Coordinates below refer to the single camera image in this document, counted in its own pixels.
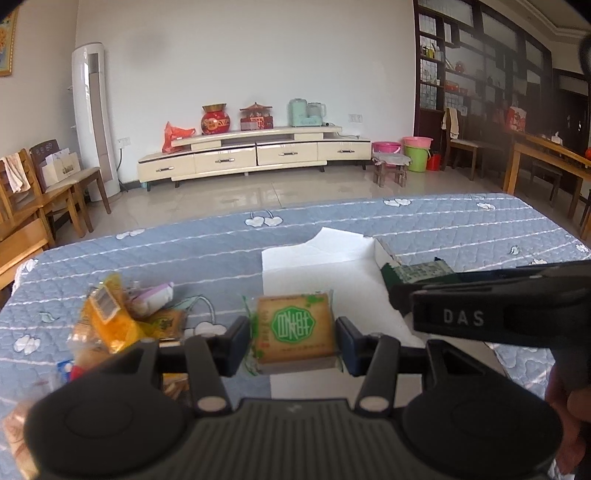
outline packaged cake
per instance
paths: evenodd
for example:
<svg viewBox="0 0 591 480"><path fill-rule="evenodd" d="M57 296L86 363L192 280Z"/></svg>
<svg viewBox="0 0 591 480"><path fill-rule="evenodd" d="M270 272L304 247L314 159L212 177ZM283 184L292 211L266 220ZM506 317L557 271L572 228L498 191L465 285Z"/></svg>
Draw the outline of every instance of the packaged cake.
<svg viewBox="0 0 591 480"><path fill-rule="evenodd" d="M335 365L328 293L260 297L251 311L251 372L286 373Z"/></svg>

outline green logo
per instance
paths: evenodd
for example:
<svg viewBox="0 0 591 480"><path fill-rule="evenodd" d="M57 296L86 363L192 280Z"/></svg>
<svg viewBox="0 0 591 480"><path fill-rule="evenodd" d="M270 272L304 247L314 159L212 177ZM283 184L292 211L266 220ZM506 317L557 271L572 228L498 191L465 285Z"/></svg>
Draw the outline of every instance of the green logo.
<svg viewBox="0 0 591 480"><path fill-rule="evenodd" d="M297 343L312 335L316 321L308 310L287 307L275 313L271 330L280 342Z"/></svg>

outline wooden chair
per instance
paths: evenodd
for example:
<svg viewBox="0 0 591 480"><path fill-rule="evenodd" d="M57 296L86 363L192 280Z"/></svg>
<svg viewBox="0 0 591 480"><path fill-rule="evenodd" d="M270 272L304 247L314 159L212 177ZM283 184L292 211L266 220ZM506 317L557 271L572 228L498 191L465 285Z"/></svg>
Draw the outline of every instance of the wooden chair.
<svg viewBox="0 0 591 480"><path fill-rule="evenodd" d="M43 182L43 176L41 175L41 163L45 161L48 155L52 153L56 153L60 151L60 147L57 143L57 140L48 140L46 142L42 142L38 145L32 147L29 152L31 153L31 158L33 160L33 164L35 165L35 171L37 172L37 178L40 179L40 182ZM88 188L88 186L92 182L96 182L96 186L99 189L100 198L103 201L103 205L105 206L105 210L107 214L111 214L111 206L109 205L109 199L107 198L105 192L105 184L103 183L103 177L100 175L100 168L86 168L84 170L80 170L74 175L69 176L68 178L51 185L49 188L43 185L43 189L45 192L50 192L55 189L59 189L65 185L70 185L73 189L74 199L76 203L80 207L80 213L82 214L82 218L88 228L89 232L93 232L92 223L90 221L90 215L88 214L88 209L86 208L86 202L84 201L84 191ZM50 215L55 216L63 213L63 210L57 210L50 212Z"/></svg>
<svg viewBox="0 0 591 480"><path fill-rule="evenodd" d="M4 212L0 213L2 213L3 220L9 221L9 227L7 227L5 233L12 233L15 229L25 225L32 217L38 217L47 231L49 246L53 247L55 246L55 240L47 222L47 214L52 212L60 204L65 203L72 223L74 224L74 229L80 238L84 237L85 232L80 225L76 211L76 201L74 200L72 186L64 185L50 192L43 193L35 175L33 162L29 153L23 149L18 155L31 189L24 198L22 198L22 194L13 193L8 183L4 162L0 161L0 198L4 207Z"/></svg>
<svg viewBox="0 0 591 480"><path fill-rule="evenodd" d="M554 208L556 205L556 200L558 199L558 189L560 188L560 180L562 179L562 174L563 171L558 167L549 165L546 162L533 159L531 163L530 187L526 192L526 195L529 197L531 194L531 189L534 186L534 177L539 177L542 180L544 180L546 176L552 177L553 186L552 192L550 193L550 205L552 205L552 208Z"/></svg>
<svg viewBox="0 0 591 480"><path fill-rule="evenodd" d="M40 218L0 241L0 290L14 281L18 266L49 247L50 237Z"/></svg>
<svg viewBox="0 0 591 480"><path fill-rule="evenodd" d="M500 152L504 152L504 149L498 145L492 144L492 143L488 143L488 142L483 142L480 140L464 140L464 136L466 133L466 124L467 121L466 119L464 119L464 117L462 117L460 115L460 113L457 114L457 122L458 122L458 127L459 127L459 137L457 139L452 139L452 134L451 134L451 128L452 128L452 122L450 120L450 109L446 108L446 112L445 115L447 115L447 124L446 124L446 130L445 130L445 138L446 138L446 152L445 152L445 157L443 159L443 168L442 170L445 170L446 166L448 165L448 163L450 162L450 157L452 156L452 148L455 148L458 150L458 152L456 153L456 158L453 162L452 168L456 168L458 162L460 161L460 151L468 151L468 152L472 152L472 169L470 171L470 181L474 181L474 176L476 174L476 162L478 160L478 153L481 150L495 150L495 151L500 151ZM485 161L484 159L482 159L482 165L481 165L481 171L480 171L480 177L483 178L484 177L484 172L485 172Z"/></svg>
<svg viewBox="0 0 591 480"><path fill-rule="evenodd" d="M585 210L583 210L583 216L581 217L581 239L587 240L589 233L591 233L591 189L589 189Z"/></svg>

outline cloth on stool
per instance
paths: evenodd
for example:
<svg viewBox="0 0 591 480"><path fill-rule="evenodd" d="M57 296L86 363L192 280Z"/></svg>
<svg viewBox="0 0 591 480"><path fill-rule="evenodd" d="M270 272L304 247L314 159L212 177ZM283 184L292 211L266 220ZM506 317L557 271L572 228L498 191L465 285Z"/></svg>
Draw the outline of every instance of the cloth on stool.
<svg viewBox="0 0 591 480"><path fill-rule="evenodd" d="M411 159L401 153L374 153L372 160L376 165L385 163L386 165L410 165Z"/></svg>

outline cabinet drawer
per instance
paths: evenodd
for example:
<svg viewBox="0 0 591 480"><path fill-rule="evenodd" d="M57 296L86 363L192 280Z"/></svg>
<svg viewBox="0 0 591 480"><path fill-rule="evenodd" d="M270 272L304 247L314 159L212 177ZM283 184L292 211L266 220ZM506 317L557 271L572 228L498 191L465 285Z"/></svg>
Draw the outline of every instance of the cabinet drawer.
<svg viewBox="0 0 591 480"><path fill-rule="evenodd" d="M316 142L260 145L257 147L259 165L303 163L318 161Z"/></svg>
<svg viewBox="0 0 591 480"><path fill-rule="evenodd" d="M318 142L318 160L370 159L370 142Z"/></svg>
<svg viewBox="0 0 591 480"><path fill-rule="evenodd" d="M140 181L152 181L181 177L195 173L194 155L182 155L180 157L163 158L138 164L138 177Z"/></svg>
<svg viewBox="0 0 591 480"><path fill-rule="evenodd" d="M256 167L255 147L195 154L196 173L247 167Z"/></svg>

